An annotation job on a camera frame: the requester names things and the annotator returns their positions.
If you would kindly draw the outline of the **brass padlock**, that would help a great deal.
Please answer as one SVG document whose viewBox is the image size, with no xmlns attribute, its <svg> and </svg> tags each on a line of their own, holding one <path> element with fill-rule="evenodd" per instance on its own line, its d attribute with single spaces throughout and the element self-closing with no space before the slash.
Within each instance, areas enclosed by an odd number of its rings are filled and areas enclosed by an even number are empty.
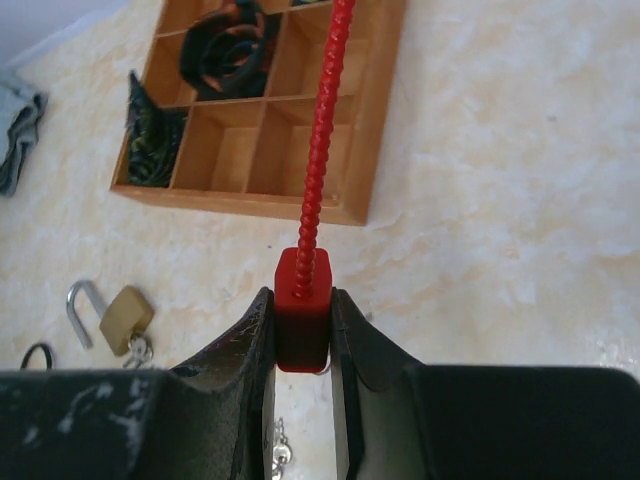
<svg viewBox="0 0 640 480">
<path fill-rule="evenodd" d="M 76 311 L 76 297 L 80 292 L 86 295 L 99 317 L 100 332 L 112 353 L 117 357 L 129 353 L 134 338 L 145 332 L 154 316 L 153 307 L 141 291 L 127 285 L 106 304 L 92 281 L 83 279 L 72 284 L 66 297 L 67 317 L 83 349 L 90 350 L 92 339 Z"/>
</svg>

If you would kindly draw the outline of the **black cable lock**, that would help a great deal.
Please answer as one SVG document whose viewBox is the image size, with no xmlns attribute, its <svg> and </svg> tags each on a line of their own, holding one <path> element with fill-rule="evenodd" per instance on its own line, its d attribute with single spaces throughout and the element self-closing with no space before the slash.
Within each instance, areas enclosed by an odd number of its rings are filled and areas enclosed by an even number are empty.
<svg viewBox="0 0 640 480">
<path fill-rule="evenodd" d="M 46 342 L 32 344 L 24 353 L 20 363 L 21 370 L 52 370 L 53 368 L 54 351 Z"/>
</svg>

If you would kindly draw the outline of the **red cable lock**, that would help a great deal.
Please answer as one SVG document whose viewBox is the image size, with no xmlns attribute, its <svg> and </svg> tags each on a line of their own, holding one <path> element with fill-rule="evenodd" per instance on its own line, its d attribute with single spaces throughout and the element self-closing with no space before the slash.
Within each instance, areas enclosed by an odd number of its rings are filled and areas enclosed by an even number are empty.
<svg viewBox="0 0 640 480">
<path fill-rule="evenodd" d="M 329 351 L 332 271 L 328 253 L 317 247 L 317 236 L 354 7 L 353 1 L 335 1 L 332 6 L 311 128 L 299 238 L 295 247 L 282 252 L 275 271 L 275 357 L 279 369 L 289 373 L 322 371 Z"/>
</svg>

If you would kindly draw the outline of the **silver key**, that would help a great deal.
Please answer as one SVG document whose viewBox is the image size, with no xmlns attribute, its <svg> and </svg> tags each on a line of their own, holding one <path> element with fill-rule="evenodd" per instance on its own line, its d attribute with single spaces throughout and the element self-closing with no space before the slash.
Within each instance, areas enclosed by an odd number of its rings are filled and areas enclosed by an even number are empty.
<svg viewBox="0 0 640 480">
<path fill-rule="evenodd" d="M 292 458 L 293 451 L 285 433 L 284 420 L 282 417 L 279 417 L 274 424 L 271 470 L 273 480 L 280 480 L 283 477 L 285 468 L 291 462 Z"/>
<path fill-rule="evenodd" d="M 132 335 L 129 339 L 129 358 L 123 364 L 125 369 L 138 369 L 153 358 L 153 348 L 144 335 Z"/>
</svg>

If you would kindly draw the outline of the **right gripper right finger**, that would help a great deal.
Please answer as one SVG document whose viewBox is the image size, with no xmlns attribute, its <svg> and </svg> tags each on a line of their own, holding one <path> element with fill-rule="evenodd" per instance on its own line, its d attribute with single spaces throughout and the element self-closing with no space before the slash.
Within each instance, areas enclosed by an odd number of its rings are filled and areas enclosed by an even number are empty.
<svg viewBox="0 0 640 480">
<path fill-rule="evenodd" d="M 424 364 L 331 303 L 341 479 L 635 479 L 639 383 L 602 367 Z"/>
</svg>

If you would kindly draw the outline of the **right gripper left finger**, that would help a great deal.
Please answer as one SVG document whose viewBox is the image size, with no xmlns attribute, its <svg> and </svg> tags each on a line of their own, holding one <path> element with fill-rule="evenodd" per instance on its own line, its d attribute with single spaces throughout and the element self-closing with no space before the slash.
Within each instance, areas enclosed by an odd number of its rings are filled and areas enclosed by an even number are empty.
<svg viewBox="0 0 640 480">
<path fill-rule="evenodd" d="M 171 369 L 5 371 L 5 479 L 267 479 L 274 296 Z"/>
</svg>

